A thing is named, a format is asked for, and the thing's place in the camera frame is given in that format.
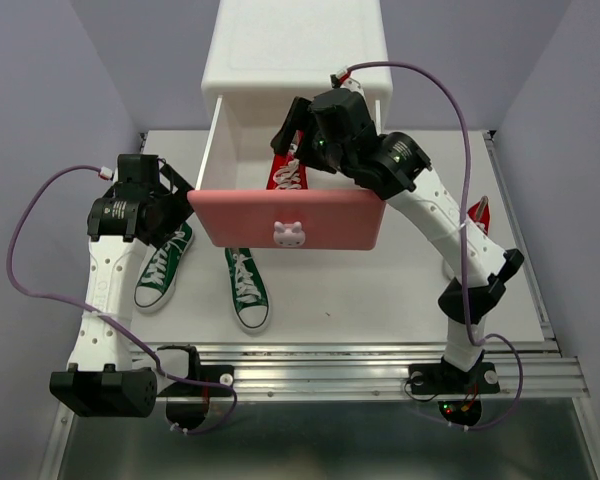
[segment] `drawer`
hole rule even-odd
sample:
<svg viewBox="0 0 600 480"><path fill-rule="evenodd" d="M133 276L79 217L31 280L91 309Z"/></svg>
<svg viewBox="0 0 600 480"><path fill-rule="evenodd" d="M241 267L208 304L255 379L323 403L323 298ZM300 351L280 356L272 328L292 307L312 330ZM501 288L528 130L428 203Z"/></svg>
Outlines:
<svg viewBox="0 0 600 480"><path fill-rule="evenodd" d="M200 223L219 247L281 248L274 240L282 224L285 246L370 250L376 244L385 202L344 175L307 169L306 190L266 190L273 162L269 142L292 97L275 102L217 98L195 190L188 198ZM382 125L380 101L370 109Z"/></svg>

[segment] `drawer handle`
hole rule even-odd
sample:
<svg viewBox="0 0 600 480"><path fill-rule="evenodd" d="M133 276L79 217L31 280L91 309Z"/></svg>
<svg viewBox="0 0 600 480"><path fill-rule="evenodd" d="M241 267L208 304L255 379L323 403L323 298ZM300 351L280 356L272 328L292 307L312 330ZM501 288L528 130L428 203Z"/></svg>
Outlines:
<svg viewBox="0 0 600 480"><path fill-rule="evenodd" d="M273 241L281 247L295 248L304 245L307 235L301 222L273 224Z"/></svg>

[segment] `gray wall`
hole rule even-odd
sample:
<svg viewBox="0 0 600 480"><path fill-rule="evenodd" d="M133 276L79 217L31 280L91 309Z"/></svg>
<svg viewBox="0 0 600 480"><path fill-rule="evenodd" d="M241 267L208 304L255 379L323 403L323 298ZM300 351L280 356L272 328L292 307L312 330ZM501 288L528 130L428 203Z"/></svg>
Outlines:
<svg viewBox="0 0 600 480"><path fill-rule="evenodd" d="M11 288L4 265L12 229L52 173L113 166L136 138L70 3L0 1L0 479L37 478L57 408L49 373L64 367L80 317ZM75 173L51 188L19 242L23 282L84 296L86 215L105 186Z"/></svg>
<svg viewBox="0 0 600 480"><path fill-rule="evenodd" d="M551 323L600 421L600 0L574 0L496 145Z"/></svg>
<svg viewBox="0 0 600 480"><path fill-rule="evenodd" d="M209 126L200 81L217 0L71 1L141 128ZM346 8L345 0L337 1ZM569 0L380 3L389 57L439 75L458 97L469 125L491 129L500 125ZM411 73L396 72L393 78L389 126L456 128L435 87Z"/></svg>

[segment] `white shoelace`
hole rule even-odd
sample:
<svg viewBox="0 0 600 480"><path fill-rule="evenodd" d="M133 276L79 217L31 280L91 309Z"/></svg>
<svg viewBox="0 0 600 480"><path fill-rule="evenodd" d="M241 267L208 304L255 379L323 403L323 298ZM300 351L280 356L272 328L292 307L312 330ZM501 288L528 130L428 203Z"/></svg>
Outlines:
<svg viewBox="0 0 600 480"><path fill-rule="evenodd" d="M182 255L184 250L174 240L182 240L183 238L184 232L176 232L174 237L153 255L145 275L140 279L141 283L155 283L160 286L164 284L164 277L167 272L167 253L173 247L179 250L180 255Z"/></svg>
<svg viewBox="0 0 600 480"><path fill-rule="evenodd" d="M249 260L242 254L233 254L233 260L236 262L236 293L238 294L238 301L242 303L253 303L262 297L262 293L258 291L258 287L253 283L253 273L247 271L247 267L244 264L246 260Z"/></svg>
<svg viewBox="0 0 600 480"><path fill-rule="evenodd" d="M302 188L300 185L300 174L298 167L300 160L291 160L286 166L280 168L273 174L273 181L276 182L276 190L297 190Z"/></svg>

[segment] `green sneaker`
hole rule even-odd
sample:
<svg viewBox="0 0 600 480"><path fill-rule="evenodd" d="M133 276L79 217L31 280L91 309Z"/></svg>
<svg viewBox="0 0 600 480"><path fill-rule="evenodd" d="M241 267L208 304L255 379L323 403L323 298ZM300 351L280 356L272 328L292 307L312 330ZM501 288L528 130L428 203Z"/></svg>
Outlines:
<svg viewBox="0 0 600 480"><path fill-rule="evenodd" d="M160 310L173 296L182 255L193 243L193 230L183 223L171 240L155 251L136 284L134 300L143 313Z"/></svg>
<svg viewBox="0 0 600 480"><path fill-rule="evenodd" d="M269 299L248 248L225 248L229 265L233 309L240 328L250 335L269 326Z"/></svg>

